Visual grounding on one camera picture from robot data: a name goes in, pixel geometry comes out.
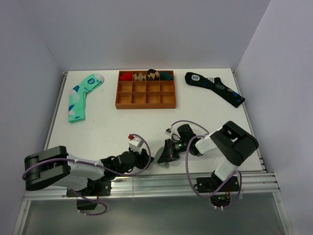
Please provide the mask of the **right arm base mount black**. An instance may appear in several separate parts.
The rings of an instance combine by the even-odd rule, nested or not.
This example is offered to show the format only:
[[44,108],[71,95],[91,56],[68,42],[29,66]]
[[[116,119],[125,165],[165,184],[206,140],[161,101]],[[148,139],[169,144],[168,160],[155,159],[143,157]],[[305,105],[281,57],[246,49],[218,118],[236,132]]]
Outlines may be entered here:
[[213,195],[209,198],[210,203],[217,209],[224,209],[232,203],[231,192],[237,191],[236,199],[239,198],[242,189],[241,177],[232,175],[227,181],[220,180],[215,172],[210,177],[198,177],[197,183],[194,185],[198,193],[213,193],[223,183],[225,183],[219,190],[219,195]]

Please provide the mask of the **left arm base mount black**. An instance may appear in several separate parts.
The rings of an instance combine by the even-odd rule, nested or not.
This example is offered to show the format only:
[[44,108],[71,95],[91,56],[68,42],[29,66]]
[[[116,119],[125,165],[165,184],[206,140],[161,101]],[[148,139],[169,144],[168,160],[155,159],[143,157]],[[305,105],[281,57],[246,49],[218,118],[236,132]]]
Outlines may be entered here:
[[[108,210],[108,206],[100,201],[101,196],[109,196],[111,181],[89,181],[87,187],[80,191],[67,189],[66,197],[76,197],[76,208],[79,213],[88,216],[102,215]],[[102,212],[92,213],[98,205],[104,207]]]

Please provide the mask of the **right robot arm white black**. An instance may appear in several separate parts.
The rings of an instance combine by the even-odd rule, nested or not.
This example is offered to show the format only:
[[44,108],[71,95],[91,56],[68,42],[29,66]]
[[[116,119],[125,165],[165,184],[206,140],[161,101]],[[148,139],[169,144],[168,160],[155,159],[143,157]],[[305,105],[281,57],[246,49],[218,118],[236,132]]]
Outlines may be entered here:
[[182,121],[182,125],[177,128],[177,139],[173,138],[171,127],[166,130],[170,138],[166,139],[164,146],[157,151],[157,163],[168,167],[170,162],[180,158],[181,153],[199,157],[217,149],[224,156],[223,162],[210,177],[197,178],[193,190],[197,193],[230,193],[232,190],[240,190],[238,167],[259,148],[256,138],[232,121],[203,136],[197,136],[191,124],[191,121]]

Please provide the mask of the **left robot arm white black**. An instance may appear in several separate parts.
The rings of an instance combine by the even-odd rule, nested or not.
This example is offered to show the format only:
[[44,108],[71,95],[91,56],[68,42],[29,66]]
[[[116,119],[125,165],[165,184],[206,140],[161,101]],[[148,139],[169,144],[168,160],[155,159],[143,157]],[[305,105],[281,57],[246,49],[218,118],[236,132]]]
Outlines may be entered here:
[[91,161],[69,154],[65,146],[57,146],[27,156],[22,179],[27,191],[58,186],[93,195],[104,189],[105,182],[118,176],[132,176],[135,168],[143,172],[153,161],[150,150],[144,148],[139,151],[129,148],[120,155]]

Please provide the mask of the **grey sock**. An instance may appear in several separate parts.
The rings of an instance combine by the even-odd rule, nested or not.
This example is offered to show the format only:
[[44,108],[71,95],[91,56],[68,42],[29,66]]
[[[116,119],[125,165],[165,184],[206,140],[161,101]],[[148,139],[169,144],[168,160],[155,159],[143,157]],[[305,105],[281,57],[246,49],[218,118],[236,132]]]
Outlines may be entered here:
[[164,167],[164,168],[169,168],[169,164],[168,163],[166,163],[166,162],[163,162],[163,163],[159,163],[158,161],[159,161],[159,159],[160,159],[160,157],[161,157],[161,155],[162,155],[162,153],[163,153],[163,151],[164,151],[164,147],[161,147],[157,152],[156,152],[156,154],[155,154],[155,156],[154,156],[154,162],[156,163],[156,164],[158,164],[159,166],[161,166],[161,167]]

